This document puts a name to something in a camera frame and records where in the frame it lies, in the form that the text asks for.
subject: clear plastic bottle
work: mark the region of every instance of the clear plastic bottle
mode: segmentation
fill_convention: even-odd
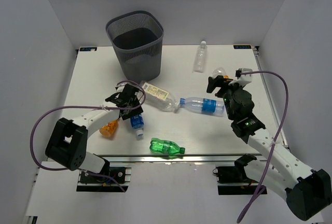
[[[193,64],[193,71],[204,72],[206,57],[208,56],[208,47],[206,46],[206,41],[202,41],[201,45],[198,47],[195,57],[195,63]]]
[[[225,104],[222,101],[209,100],[198,97],[181,98],[180,106],[194,113],[206,113],[219,117],[224,116]]]
[[[145,81],[141,82],[141,87],[146,94],[146,102],[162,111],[175,111],[179,108],[179,101],[168,91],[158,88]]]
[[[212,77],[216,78],[218,75],[222,75],[224,78],[229,78],[229,76],[226,74],[226,71],[224,70],[223,67],[216,68],[212,72]]]
[[[134,117],[131,117],[130,124],[131,124],[132,129],[136,130],[136,136],[143,137],[144,121],[143,121],[142,115],[138,114]]]

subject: blue label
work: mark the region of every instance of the blue label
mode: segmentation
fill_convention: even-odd
[[[202,111],[206,113],[214,113],[217,102],[215,100],[203,99]]]
[[[142,128],[144,126],[144,121],[142,115],[138,114],[130,118],[131,127],[134,129]]]

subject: gray mesh trash can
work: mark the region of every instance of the gray mesh trash can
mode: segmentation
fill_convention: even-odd
[[[163,28],[146,11],[133,11],[114,18],[106,25],[124,75],[140,83],[160,74]]]

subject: small blue bottle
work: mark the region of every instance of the small blue bottle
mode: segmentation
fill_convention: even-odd
[[[130,124],[132,129],[136,130],[136,136],[142,137],[143,136],[143,127],[144,127],[144,121],[141,114],[138,114],[134,117],[130,118]]]

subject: green bottle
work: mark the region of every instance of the green bottle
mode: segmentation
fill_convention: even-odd
[[[186,148],[180,147],[173,141],[161,140],[156,137],[151,139],[150,150],[168,155],[184,154]]]

